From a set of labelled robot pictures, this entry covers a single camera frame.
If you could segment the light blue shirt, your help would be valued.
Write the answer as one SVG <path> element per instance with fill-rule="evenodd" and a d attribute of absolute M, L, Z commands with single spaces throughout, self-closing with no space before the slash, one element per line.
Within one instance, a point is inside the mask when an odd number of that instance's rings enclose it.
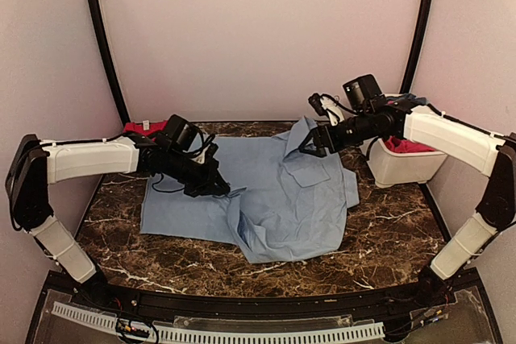
<path fill-rule="evenodd" d="M 294 262 L 340 246 L 349 208 L 360 202 L 356 174 L 338 155 L 298 146 L 315 128 L 301 118 L 272 137 L 218 137 L 215 157 L 231 191 L 189 197 L 168 176 L 147 183 L 140 231 L 231 243 L 249 263 Z"/>

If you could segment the red t-shirt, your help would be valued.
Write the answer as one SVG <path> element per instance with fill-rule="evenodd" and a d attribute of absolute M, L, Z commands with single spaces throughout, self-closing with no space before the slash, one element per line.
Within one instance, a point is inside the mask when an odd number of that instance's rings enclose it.
<path fill-rule="evenodd" d="M 166 124 L 166 120 L 161 122 L 150 122 L 148 120 L 144 120 L 142 122 L 129 122 L 123 128 L 123 132 L 135 132 L 137 134 L 152 138 L 156 135 L 157 132 L 162 131 Z"/>

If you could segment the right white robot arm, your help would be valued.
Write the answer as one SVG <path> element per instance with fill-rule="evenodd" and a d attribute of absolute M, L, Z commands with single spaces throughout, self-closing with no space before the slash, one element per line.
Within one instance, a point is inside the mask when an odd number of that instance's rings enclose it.
<path fill-rule="evenodd" d="M 427 307 L 443 286 L 515 223 L 515 136 L 474 129 L 429 106 L 390 103 L 335 125 L 315 127 L 302 141 L 302 153 L 324 157 L 346 147 L 389 135 L 434 148 L 448 159 L 431 181 L 431 192 L 454 234 L 421 270 L 411 299 Z"/>

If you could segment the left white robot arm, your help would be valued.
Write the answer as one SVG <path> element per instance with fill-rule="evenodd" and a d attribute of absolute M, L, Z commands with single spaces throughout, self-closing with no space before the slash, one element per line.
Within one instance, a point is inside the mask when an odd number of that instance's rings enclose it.
<path fill-rule="evenodd" d="M 177 146 L 162 146 L 135 132 L 111 139 L 42 140 L 25 135 L 5 179 L 11 225 L 33 237 L 50 259 L 78 284 L 97 309 L 113 303 L 113 289 L 102 271 L 58 219 L 49 188 L 107 174 L 143 172 L 169 176 L 186 196 L 225 195 L 230 186 L 218 170 L 211 143 L 200 155 Z"/>

